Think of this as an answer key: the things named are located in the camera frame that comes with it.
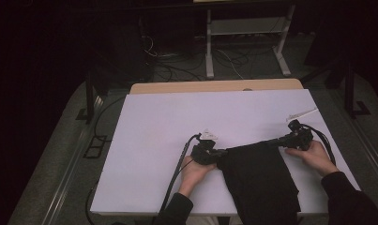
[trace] black sleeve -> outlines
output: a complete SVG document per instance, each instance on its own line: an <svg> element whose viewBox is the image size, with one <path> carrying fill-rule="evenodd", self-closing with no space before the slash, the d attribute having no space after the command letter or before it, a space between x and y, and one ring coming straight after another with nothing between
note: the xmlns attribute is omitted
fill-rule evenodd
<svg viewBox="0 0 378 225"><path fill-rule="evenodd" d="M193 204L189 198L175 193L165 210L159 213L154 224L185 225L192 207Z"/></svg>
<svg viewBox="0 0 378 225"><path fill-rule="evenodd" d="M364 192L355 190L343 172L333 172L321 183L329 198L329 225L378 225L378 208Z"/></svg>

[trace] floor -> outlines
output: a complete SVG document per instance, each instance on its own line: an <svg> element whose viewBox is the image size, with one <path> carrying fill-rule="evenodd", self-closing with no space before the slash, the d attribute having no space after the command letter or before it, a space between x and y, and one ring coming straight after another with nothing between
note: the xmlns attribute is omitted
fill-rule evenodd
<svg viewBox="0 0 378 225"><path fill-rule="evenodd" d="M284 78L272 53L278 38L271 34L215 38L215 80ZM313 35L288 37L283 54L292 78L300 79L315 70L303 65L312 40ZM147 49L151 54L158 54L149 61L154 69L152 82L206 80L204 38L197 37L195 46L192 52ZM357 182L378 206L378 98L367 81L356 76L355 100L363 101L371 115L352 119L343 109L344 85L326 89L327 75L328 71L304 86L310 90ZM115 87L107 96L97 98L94 120L86 124L76 120L80 109L86 108L84 83L75 91L9 224L66 225L91 221L91 224L133 225L148 221L148 217L103 217L87 211L110 143L106 143L99 158L84 158L83 154L95 133L107 135L107 140L112 138L128 92ZM327 216L306 217L301 224L327 224Z"/></svg>

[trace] dark background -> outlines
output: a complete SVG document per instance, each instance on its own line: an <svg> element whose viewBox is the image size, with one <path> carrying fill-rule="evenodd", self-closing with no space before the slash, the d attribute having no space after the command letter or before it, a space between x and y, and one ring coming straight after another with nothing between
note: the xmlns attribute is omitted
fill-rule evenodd
<svg viewBox="0 0 378 225"><path fill-rule="evenodd" d="M350 53L355 69L378 93L378 1L332 2L299 3L291 34L317 32L310 65L322 66L342 50ZM96 88L103 93L110 83L130 86L149 79L135 26L138 15L93 10L128 5L111 0L0 0L0 224L8 222L66 103L88 71L96 74ZM170 35L161 32L165 38L182 37L202 30L195 22L198 15L180 19L194 29L183 35L174 34L176 25L157 14L153 23L169 27ZM126 52L133 54L126 57ZM116 67L116 62L124 63ZM136 70L145 75L132 72Z"/></svg>

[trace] person's right hand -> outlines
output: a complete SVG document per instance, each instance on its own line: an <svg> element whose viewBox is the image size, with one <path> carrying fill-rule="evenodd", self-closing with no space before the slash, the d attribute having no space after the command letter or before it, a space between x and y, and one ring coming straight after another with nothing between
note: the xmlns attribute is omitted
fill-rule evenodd
<svg viewBox="0 0 378 225"><path fill-rule="evenodd" d="M308 151L287 148L285 149L285 153L302 158L304 163L315 169L322 177L339 171L329 159L328 154L320 142L311 141Z"/></svg>

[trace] white table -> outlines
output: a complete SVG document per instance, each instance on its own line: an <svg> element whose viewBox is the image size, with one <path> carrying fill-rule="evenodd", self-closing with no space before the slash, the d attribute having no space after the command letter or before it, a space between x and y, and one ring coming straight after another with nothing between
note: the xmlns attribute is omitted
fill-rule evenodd
<svg viewBox="0 0 378 225"><path fill-rule="evenodd" d="M233 85L243 83L245 81L233 82ZM179 85L182 83L171 84L174 88ZM91 212L101 215L155 215L189 137L208 128L219 136L215 147L220 149L283 136L290 132L286 122L289 114L315 107L309 91L300 89L299 85L298 88L128 95ZM337 166L359 189L320 113L314 112L299 121L326 135ZM196 143L191 143L188 154ZM320 176L298 158L287 156L282 151L281 154L299 189L300 216L326 213L327 199L320 185ZM173 193L179 183L177 178ZM194 190L191 199L194 202L193 215L236 215L221 171L211 172Z"/></svg>

